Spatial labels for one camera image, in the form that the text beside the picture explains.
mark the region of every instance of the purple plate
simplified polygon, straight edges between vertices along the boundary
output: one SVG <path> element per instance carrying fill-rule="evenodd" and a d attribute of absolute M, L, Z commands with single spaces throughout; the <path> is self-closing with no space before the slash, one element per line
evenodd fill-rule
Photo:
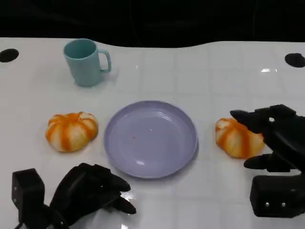
<path fill-rule="evenodd" d="M 104 145 L 109 161 L 134 177 L 159 178 L 184 167 L 194 156 L 197 132 L 189 116 L 160 101 L 141 101 L 117 112 Z"/>

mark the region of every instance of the table surface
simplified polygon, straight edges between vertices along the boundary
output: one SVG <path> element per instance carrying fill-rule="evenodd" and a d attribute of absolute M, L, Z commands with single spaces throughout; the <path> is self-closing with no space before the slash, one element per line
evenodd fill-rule
<path fill-rule="evenodd" d="M 285 104 L 305 115 L 305 70 L 285 63 L 288 53 L 305 53 L 301 43 L 215 42 L 190 48 L 124 48 L 109 51 L 113 71 L 93 88 L 73 83 L 62 49 L 69 39 L 0 38 L 0 50 L 19 57 L 0 63 L 0 228 L 17 225 L 11 173 L 36 168 L 49 204 L 64 175 L 81 162 L 109 167 L 132 190 L 133 216 L 100 210 L 75 229 L 303 229 L 294 219 L 257 218 L 249 201 L 252 178 L 264 171 L 243 167 L 217 147 L 214 124 L 232 109 L 252 111 Z M 103 148 L 103 130 L 120 108 L 139 100 L 162 100 L 182 108 L 199 134 L 198 156 L 179 173 L 142 180 L 113 168 Z M 53 114 L 85 111 L 99 120 L 100 133 L 84 150 L 55 152 L 44 131 Z"/>

